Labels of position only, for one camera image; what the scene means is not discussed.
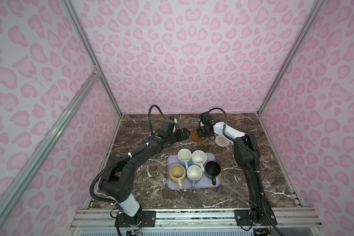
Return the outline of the brown wooden round coaster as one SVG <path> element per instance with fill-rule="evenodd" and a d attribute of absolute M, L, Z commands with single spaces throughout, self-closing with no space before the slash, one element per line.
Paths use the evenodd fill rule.
<path fill-rule="evenodd" d="M 205 140 L 205 138 L 199 137 L 197 130 L 192 131 L 190 137 L 194 142 L 202 142 Z"/>

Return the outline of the multicolour braided round coaster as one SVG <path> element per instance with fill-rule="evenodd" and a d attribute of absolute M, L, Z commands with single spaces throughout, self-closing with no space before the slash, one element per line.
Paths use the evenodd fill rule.
<path fill-rule="evenodd" d="M 226 138 L 224 138 L 224 137 L 222 137 L 220 135 L 217 135 L 215 137 L 215 143 L 218 146 L 223 147 L 223 148 L 227 147 L 227 146 L 229 146 L 231 144 L 231 142 L 228 139 L 226 139 Z"/>

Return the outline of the light blue mug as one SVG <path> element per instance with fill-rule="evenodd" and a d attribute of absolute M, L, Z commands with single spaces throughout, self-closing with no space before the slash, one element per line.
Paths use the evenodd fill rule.
<path fill-rule="evenodd" d="M 191 165 L 192 152 L 189 149 L 183 148 L 178 151 L 179 164 L 181 164 L 186 170 Z"/>

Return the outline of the white speckled mug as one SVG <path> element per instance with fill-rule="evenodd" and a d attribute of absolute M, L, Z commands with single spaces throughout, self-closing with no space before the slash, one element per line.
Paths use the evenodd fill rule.
<path fill-rule="evenodd" d="M 207 162 L 207 155 L 202 150 L 196 150 L 192 153 L 191 161 L 193 165 L 201 168 L 202 172 L 205 171 L 205 163 Z"/>

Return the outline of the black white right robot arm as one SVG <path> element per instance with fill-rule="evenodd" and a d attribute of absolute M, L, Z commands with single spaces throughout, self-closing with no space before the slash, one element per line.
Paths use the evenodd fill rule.
<path fill-rule="evenodd" d="M 197 133 L 200 138 L 217 135 L 233 143 L 235 161 L 242 169 L 248 186 L 251 222 L 254 225 L 269 223 L 276 226 L 277 221 L 261 179 L 260 152 L 255 136 L 230 127 L 226 114 L 225 121 L 215 120 L 210 111 L 200 114 L 199 119 Z"/>

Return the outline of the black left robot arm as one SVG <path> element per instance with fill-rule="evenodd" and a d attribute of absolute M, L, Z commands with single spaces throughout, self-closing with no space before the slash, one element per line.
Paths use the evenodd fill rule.
<path fill-rule="evenodd" d="M 89 187 L 90 196 L 96 201 L 112 203 L 117 207 L 117 226 L 123 223 L 125 227 L 137 227 L 143 219 L 142 207 L 132 194 L 135 172 L 151 157 L 189 137 L 187 128 L 176 128 L 175 119 L 164 119 L 159 131 L 144 140 L 138 148 L 122 157 L 108 160 L 105 168 L 93 179 Z"/>

